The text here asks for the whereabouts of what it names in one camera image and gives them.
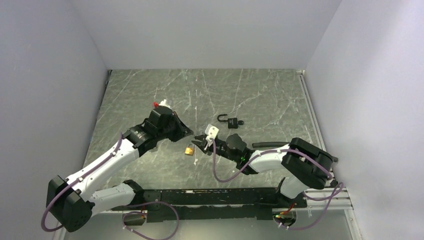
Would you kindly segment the black padlock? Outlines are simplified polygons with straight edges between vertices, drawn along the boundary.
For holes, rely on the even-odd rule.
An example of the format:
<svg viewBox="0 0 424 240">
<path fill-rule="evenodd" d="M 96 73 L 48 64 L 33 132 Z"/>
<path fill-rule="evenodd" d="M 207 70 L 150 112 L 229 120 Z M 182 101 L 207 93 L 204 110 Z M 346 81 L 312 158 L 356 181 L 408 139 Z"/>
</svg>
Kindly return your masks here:
<svg viewBox="0 0 424 240">
<path fill-rule="evenodd" d="M 227 114 L 219 114 L 217 116 L 217 120 L 222 123 L 227 123 L 227 127 L 229 129 L 237 129 L 239 127 L 239 120 L 237 117 L 222 119 L 223 117 L 226 117 Z"/>
</svg>

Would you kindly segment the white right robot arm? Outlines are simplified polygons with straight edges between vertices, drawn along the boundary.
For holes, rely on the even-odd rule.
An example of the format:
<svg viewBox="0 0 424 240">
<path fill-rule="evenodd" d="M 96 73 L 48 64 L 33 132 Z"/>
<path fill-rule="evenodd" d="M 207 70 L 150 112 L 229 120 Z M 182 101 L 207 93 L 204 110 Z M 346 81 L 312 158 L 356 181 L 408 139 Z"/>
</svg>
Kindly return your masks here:
<svg viewBox="0 0 424 240">
<path fill-rule="evenodd" d="M 283 177 L 275 194 L 276 203 L 289 207 L 295 198 L 307 189 L 322 190 L 333 176 L 330 171 L 338 159 L 325 150 L 295 137 L 288 143 L 260 142 L 264 150 L 247 146 L 238 134 L 226 140 L 211 139 L 202 134 L 192 143 L 204 154 L 212 156 L 212 172 L 216 173 L 216 158 L 222 157 L 236 164 L 239 174 L 255 175 L 265 171 L 285 169 L 290 175 Z"/>
</svg>

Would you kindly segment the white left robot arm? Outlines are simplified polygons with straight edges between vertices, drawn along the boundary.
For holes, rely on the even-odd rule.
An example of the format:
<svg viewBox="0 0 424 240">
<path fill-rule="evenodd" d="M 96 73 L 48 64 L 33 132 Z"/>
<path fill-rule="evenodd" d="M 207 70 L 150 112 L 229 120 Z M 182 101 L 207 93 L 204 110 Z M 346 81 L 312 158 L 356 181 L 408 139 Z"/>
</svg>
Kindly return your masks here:
<svg viewBox="0 0 424 240">
<path fill-rule="evenodd" d="M 158 142 L 177 142 L 193 133 L 168 106 L 155 107 L 141 124 L 120 134 L 118 141 L 92 163 L 68 177 L 57 175 L 49 181 L 41 228 L 46 232 L 60 228 L 75 232 L 103 211 L 120 206 L 139 209 L 148 198 L 135 181 L 125 180 L 104 190 L 100 186 L 121 168 L 156 148 Z"/>
</svg>

